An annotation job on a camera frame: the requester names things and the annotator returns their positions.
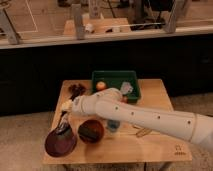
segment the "concrete floor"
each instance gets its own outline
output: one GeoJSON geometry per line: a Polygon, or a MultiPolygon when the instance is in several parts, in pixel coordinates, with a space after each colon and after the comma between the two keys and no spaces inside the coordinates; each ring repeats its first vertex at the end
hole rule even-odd
{"type": "MultiPolygon", "coordinates": [[[[213,93],[171,98],[174,109],[213,115],[213,93]]],[[[58,165],[43,165],[44,141],[54,112],[0,117],[1,171],[63,171],[58,165]]],[[[213,155],[189,144],[192,162],[175,162],[169,171],[213,171],[213,155]]],[[[159,163],[148,163],[157,171],[159,163]]],[[[72,165],[71,171],[143,171],[143,163],[72,165]]]]}
{"type": "MultiPolygon", "coordinates": [[[[116,6],[119,0],[111,1],[116,17],[126,17],[133,24],[134,9],[118,9],[116,6]]],[[[186,16],[178,21],[178,26],[212,25],[212,9],[213,0],[193,1],[186,16]]],[[[70,8],[58,7],[57,0],[10,0],[6,11],[22,39],[62,35],[66,20],[72,18],[70,8]]],[[[82,11],[83,14],[88,13],[88,7],[84,6],[82,11]]],[[[106,0],[101,0],[101,12],[104,18],[112,18],[106,0]]],[[[158,15],[156,12],[152,14],[150,10],[147,12],[150,17],[158,15]]],[[[168,20],[170,13],[163,12],[162,16],[168,20]]]]}

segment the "glass window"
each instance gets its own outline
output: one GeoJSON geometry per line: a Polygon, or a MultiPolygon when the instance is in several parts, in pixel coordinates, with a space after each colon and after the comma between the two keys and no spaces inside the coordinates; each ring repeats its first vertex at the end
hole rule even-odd
{"type": "MultiPolygon", "coordinates": [[[[213,26],[213,0],[0,0],[0,7],[26,44],[163,37],[213,26]]],[[[0,45],[10,24],[0,15],[0,45]]]]}

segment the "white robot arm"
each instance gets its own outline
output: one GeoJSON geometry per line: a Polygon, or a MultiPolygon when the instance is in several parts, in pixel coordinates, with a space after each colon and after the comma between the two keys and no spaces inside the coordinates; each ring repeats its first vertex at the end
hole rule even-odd
{"type": "Polygon", "coordinates": [[[190,112],[136,107],[120,102],[122,94],[115,88],[91,96],[78,96],[72,112],[80,115],[125,121],[198,144],[213,153],[213,118],[190,112]]]}

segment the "green bin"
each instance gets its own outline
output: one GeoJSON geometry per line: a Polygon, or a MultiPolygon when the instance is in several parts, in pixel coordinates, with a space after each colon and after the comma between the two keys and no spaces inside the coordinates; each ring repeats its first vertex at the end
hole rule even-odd
{"type": "Polygon", "coordinates": [[[117,88],[120,90],[123,82],[129,82],[133,91],[127,94],[128,103],[136,103],[141,97],[140,88],[135,71],[93,71],[92,73],[92,92],[97,92],[96,84],[99,81],[106,83],[107,88],[117,88]]]}

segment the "brown bowl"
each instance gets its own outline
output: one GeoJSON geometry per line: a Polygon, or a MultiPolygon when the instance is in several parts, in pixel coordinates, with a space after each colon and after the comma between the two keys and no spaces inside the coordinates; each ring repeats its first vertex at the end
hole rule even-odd
{"type": "Polygon", "coordinates": [[[103,138],[104,127],[100,121],[90,119],[79,126],[78,134],[85,143],[97,143],[103,138]]]}

